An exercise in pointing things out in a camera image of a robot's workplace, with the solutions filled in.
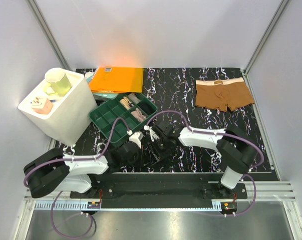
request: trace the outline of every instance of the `white bin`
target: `white bin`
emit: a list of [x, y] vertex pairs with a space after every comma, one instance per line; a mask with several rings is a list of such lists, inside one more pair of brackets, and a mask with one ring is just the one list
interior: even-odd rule
[[84, 76], [67, 70], [65, 73], [72, 88], [61, 100], [54, 103], [49, 114], [42, 115], [31, 108], [31, 102], [35, 97], [47, 97], [43, 92], [43, 87], [47, 84], [45, 80], [19, 104], [18, 108], [46, 135], [72, 146], [90, 124], [89, 113], [97, 105]]

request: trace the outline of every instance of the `green organizer box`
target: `green organizer box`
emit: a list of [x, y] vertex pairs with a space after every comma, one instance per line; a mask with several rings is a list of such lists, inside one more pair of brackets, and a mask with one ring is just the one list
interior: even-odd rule
[[[102, 134], [108, 139], [110, 137], [112, 125], [116, 118], [122, 117], [127, 125], [129, 126], [132, 132], [136, 132], [141, 130], [147, 121], [156, 114], [157, 106], [149, 101], [142, 93], [135, 93], [135, 96], [141, 100], [139, 103], [135, 104], [132, 100], [133, 107], [129, 110], [120, 103], [120, 100], [123, 99], [124, 96], [128, 97], [129, 93], [118, 94], [115, 99], [108, 100], [101, 105], [99, 105], [95, 110], [90, 113], [90, 119], [97, 126], [97, 128], [102, 132]], [[153, 113], [151, 115], [146, 114], [139, 106], [141, 103], [146, 103], [150, 108], [153, 109]], [[138, 108], [146, 119], [143, 122], [138, 122], [135, 117], [131, 114]], [[129, 139], [129, 136], [126, 133], [126, 127], [122, 121], [118, 121], [114, 128], [114, 132], [111, 139], [111, 144], [114, 147], [119, 147], [124, 144]]]

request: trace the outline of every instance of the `black marble table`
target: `black marble table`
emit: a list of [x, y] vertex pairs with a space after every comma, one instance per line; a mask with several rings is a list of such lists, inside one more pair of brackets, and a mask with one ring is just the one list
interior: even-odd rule
[[[85, 74], [94, 69], [77, 69]], [[264, 164], [253, 172], [269, 172], [270, 164], [265, 152], [256, 118], [251, 105], [241, 107], [234, 112], [221, 112], [195, 106], [195, 80], [217, 80], [242, 77], [240, 69], [234, 68], [145, 68], [143, 76], [143, 94], [153, 101], [158, 111], [176, 110], [182, 112], [189, 124], [195, 128], [221, 129], [235, 125], [244, 130], [264, 154]], [[159, 119], [173, 124], [181, 122], [175, 114], [164, 114]], [[65, 146], [56, 142], [56, 148], [62, 148], [65, 153], [75, 155], [94, 155], [105, 146], [106, 138], [97, 127], [91, 123], [82, 134], [76, 145]], [[140, 168], [130, 166], [121, 168], [122, 172], [220, 172], [221, 156], [218, 152], [199, 147], [178, 147], [167, 160], [156, 163], [153, 153], [148, 151], [149, 163]]]

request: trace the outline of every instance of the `light green cup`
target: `light green cup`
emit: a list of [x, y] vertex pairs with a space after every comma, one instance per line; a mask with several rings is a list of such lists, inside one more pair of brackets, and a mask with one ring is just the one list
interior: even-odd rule
[[59, 95], [63, 97], [72, 88], [65, 70], [59, 67], [48, 70], [45, 73], [45, 80], [47, 85], [43, 88], [43, 91], [49, 96]]

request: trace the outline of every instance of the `brown shorts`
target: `brown shorts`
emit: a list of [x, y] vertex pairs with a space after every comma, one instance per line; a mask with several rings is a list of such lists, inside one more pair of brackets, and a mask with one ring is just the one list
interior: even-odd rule
[[195, 105], [209, 109], [231, 111], [237, 108], [253, 104], [253, 97], [247, 88], [243, 78], [201, 81], [196, 80]]

